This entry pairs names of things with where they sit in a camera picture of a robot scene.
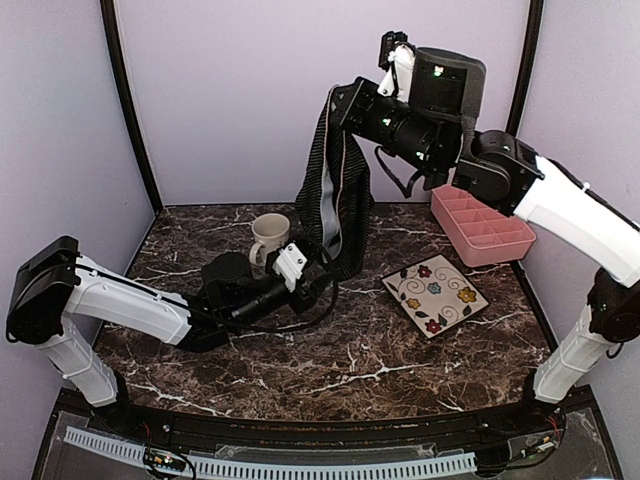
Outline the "black striped underwear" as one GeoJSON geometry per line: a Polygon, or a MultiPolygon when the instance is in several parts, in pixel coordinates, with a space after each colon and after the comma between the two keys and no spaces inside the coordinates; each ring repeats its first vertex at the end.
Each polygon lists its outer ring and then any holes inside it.
{"type": "Polygon", "coordinates": [[[345,281],[363,269],[374,198],[358,142],[331,122],[338,91],[334,86],[327,94],[295,208],[305,234],[324,246],[345,281]]]}

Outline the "black left frame post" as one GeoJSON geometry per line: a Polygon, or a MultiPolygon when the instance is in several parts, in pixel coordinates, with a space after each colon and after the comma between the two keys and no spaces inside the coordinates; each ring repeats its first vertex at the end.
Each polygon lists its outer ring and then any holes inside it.
{"type": "Polygon", "coordinates": [[[113,0],[100,0],[99,4],[112,74],[125,127],[147,198],[154,214],[158,215],[164,209],[164,205],[152,171],[134,105],[118,26],[116,2],[113,0]]]}

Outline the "black right frame post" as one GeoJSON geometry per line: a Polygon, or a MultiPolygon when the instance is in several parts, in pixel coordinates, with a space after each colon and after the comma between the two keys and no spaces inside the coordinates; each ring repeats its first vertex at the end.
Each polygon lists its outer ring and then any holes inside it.
{"type": "Polygon", "coordinates": [[[544,0],[530,0],[521,58],[506,124],[506,132],[518,134],[533,73],[544,11],[544,0]]]}

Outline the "black table edge rail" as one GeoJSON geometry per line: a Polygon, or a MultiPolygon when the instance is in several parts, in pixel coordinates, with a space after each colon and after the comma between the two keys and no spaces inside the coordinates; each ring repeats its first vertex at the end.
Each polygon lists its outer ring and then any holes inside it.
{"type": "Polygon", "coordinates": [[[490,447],[551,428],[526,423],[519,403],[482,410],[371,421],[284,422],[222,418],[135,405],[145,424],[129,435],[178,451],[214,451],[223,445],[271,449],[364,449],[433,443],[438,447],[490,447]]]}

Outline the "pink divided organizer tray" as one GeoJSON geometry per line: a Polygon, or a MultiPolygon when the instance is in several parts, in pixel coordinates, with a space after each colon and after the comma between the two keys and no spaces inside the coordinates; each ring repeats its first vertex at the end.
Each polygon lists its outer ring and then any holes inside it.
{"type": "Polygon", "coordinates": [[[519,218],[506,217],[450,185],[432,191],[431,211],[468,267],[521,260],[536,240],[519,218]]]}

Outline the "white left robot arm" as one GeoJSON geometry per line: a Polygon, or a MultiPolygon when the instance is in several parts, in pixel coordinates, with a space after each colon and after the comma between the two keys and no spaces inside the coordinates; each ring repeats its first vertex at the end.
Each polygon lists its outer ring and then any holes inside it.
{"type": "Polygon", "coordinates": [[[11,343],[37,347],[80,390],[120,436],[141,427],[140,412],[126,400],[126,386],[78,332],[75,315],[93,317],[152,336],[180,350],[202,353],[230,334],[258,330],[258,321],[283,306],[302,314],[325,289],[338,288],[324,251],[296,239],[267,257],[256,278],[249,258],[225,252],[200,270],[194,295],[145,286],[100,266],[62,236],[17,271],[6,320],[11,343]]]}

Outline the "cream ceramic mug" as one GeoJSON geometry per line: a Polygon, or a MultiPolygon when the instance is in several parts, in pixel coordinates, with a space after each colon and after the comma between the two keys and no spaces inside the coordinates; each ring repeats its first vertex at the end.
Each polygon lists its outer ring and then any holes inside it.
{"type": "Polygon", "coordinates": [[[286,245],[290,238],[290,228],[290,220],[285,215],[267,213],[257,217],[251,225],[254,244],[249,250],[250,263],[263,267],[265,273],[272,276],[268,255],[286,245]]]}

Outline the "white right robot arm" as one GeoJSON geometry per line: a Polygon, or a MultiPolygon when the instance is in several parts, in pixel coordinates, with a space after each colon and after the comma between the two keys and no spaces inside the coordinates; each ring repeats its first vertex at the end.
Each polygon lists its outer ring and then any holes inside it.
{"type": "Polygon", "coordinates": [[[359,77],[338,87],[331,122],[399,156],[436,185],[455,186],[505,216],[554,234],[599,269],[579,319],[532,375],[530,395],[510,413],[534,432],[569,389],[615,344],[639,335],[639,226],[558,162],[500,130],[479,132],[472,112],[438,94],[442,108],[383,95],[359,77]]]}

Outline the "floral patterned square coaster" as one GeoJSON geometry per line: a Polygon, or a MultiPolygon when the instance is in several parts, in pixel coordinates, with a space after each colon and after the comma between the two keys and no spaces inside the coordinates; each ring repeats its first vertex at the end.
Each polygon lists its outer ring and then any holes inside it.
{"type": "Polygon", "coordinates": [[[489,306],[478,288],[443,255],[402,267],[381,281],[428,339],[489,306]]]}

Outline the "black frame post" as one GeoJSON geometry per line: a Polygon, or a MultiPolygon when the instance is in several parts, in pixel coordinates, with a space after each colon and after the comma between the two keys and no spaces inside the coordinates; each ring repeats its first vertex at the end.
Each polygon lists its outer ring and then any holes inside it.
{"type": "Polygon", "coordinates": [[[118,26],[116,2],[113,0],[100,0],[99,4],[112,74],[125,127],[147,198],[154,214],[158,215],[164,209],[164,205],[152,171],[134,105],[118,26]]]}
{"type": "Polygon", "coordinates": [[[533,73],[544,11],[544,0],[530,0],[521,58],[506,124],[506,132],[518,134],[533,73]]]}

